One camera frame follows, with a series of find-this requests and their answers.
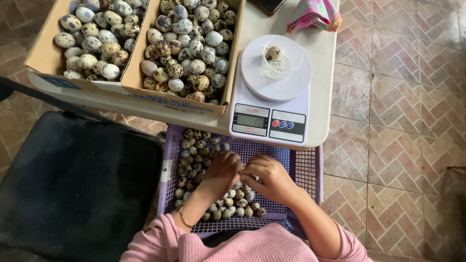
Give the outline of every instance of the black chair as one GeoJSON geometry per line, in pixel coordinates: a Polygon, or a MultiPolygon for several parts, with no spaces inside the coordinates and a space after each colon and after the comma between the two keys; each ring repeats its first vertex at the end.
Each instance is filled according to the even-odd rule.
{"type": "Polygon", "coordinates": [[[3,77],[2,88],[65,112],[39,118],[0,185],[0,245],[53,261],[118,261],[149,213],[162,144],[3,77]]]}

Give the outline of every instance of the woman's left hand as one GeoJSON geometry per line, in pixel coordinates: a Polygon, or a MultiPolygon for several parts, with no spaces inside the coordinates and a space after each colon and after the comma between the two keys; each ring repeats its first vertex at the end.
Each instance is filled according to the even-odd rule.
{"type": "Polygon", "coordinates": [[[241,157],[232,152],[221,152],[212,161],[195,192],[201,193],[210,204],[221,199],[238,182],[238,172],[243,164],[241,157]]]}

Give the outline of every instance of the mobile phone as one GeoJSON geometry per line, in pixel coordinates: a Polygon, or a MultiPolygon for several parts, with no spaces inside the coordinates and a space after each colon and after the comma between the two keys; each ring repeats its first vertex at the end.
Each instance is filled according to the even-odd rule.
{"type": "Polygon", "coordinates": [[[249,0],[266,14],[272,16],[286,0],[249,0]]]}

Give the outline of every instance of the pink sweater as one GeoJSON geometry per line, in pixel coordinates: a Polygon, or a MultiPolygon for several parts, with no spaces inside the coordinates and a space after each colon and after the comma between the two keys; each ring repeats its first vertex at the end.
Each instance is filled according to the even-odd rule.
{"type": "Polygon", "coordinates": [[[170,214],[154,219],[147,232],[138,232],[123,253],[123,262],[165,261],[293,261],[371,262],[366,249],[350,232],[338,225],[343,249],[337,260],[323,259],[298,237],[277,223],[255,231],[241,231],[215,248],[204,246],[193,233],[178,228],[170,214]]]}

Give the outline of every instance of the woman's right hand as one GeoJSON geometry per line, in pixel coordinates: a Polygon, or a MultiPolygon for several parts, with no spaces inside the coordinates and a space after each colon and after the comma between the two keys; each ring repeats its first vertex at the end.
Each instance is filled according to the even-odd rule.
{"type": "Polygon", "coordinates": [[[240,172],[240,179],[263,197],[291,209],[299,203],[302,196],[308,195],[295,184],[280,162],[259,153],[248,161],[244,170],[240,172]],[[262,183],[250,175],[262,178],[262,183]]]}

